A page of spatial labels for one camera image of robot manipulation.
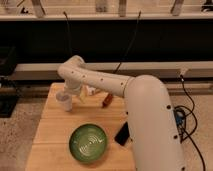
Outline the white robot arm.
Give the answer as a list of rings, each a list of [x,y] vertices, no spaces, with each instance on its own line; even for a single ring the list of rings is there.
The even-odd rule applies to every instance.
[[[152,75],[136,77],[91,71],[75,55],[58,68],[65,90],[83,84],[122,97],[136,171],[186,171],[173,107],[166,86]]]

